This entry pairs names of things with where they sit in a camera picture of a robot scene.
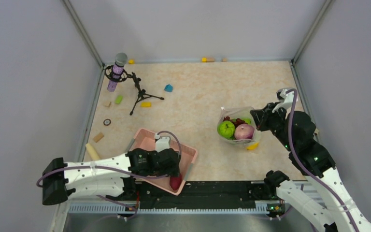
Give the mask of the red onion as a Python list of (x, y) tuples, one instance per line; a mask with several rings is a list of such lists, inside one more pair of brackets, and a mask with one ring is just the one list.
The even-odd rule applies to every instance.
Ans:
[(241, 124), (235, 129), (234, 137), (236, 140), (251, 140), (254, 137), (255, 130), (255, 127), (253, 127), (252, 125)]

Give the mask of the green lime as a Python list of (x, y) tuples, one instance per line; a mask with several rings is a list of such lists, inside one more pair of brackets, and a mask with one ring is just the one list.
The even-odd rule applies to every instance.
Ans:
[(225, 139), (231, 139), (234, 136), (235, 125), (231, 121), (223, 121), (217, 126), (217, 132)]

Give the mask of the clear zip top bag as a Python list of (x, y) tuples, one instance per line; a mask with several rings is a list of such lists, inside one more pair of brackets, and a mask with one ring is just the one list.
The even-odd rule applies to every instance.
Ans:
[(257, 123), (250, 112), (251, 106), (226, 108), (221, 107), (217, 133), (220, 139), (231, 145), (244, 147), (247, 150), (254, 150), (258, 147), (261, 132), (257, 130)]

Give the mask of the red sweet potato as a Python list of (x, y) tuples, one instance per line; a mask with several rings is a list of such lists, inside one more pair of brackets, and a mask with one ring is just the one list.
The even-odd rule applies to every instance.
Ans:
[(182, 175), (179, 174), (178, 176), (171, 176), (169, 179), (169, 185), (173, 191), (177, 191), (182, 183)]

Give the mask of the green lettuce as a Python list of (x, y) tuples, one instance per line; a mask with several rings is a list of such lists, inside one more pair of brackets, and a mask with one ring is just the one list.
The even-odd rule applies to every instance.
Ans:
[(252, 124), (252, 120), (251, 120), (250, 118), (241, 118), (241, 120), (242, 120), (245, 124), (249, 124), (249, 125)]

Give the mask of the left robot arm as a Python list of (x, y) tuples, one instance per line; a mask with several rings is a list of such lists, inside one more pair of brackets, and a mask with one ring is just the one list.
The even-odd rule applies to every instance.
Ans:
[(53, 159), (37, 181), (42, 204), (56, 205), (85, 196), (134, 197), (135, 179), (156, 180), (178, 176), (181, 153), (172, 148), (147, 151), (136, 148), (98, 161), (65, 162)]

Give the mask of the dark red grapes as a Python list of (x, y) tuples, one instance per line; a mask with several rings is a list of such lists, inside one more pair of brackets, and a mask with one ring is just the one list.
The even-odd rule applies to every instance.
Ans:
[(230, 118), (229, 116), (224, 117), (223, 121), (231, 122), (235, 127), (238, 127), (241, 124), (247, 124), (247, 122), (241, 118)]

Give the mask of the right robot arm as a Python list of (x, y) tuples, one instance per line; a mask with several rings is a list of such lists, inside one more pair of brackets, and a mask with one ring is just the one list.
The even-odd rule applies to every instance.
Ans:
[(300, 212), (319, 232), (371, 232), (371, 223), (363, 216), (342, 182), (336, 163), (328, 150), (314, 139), (315, 124), (305, 112), (290, 112), (268, 103), (250, 114), (260, 131), (270, 131), (289, 151), (289, 159), (316, 189), (321, 205), (295, 187), (281, 171), (269, 171), (264, 193), (278, 197)]

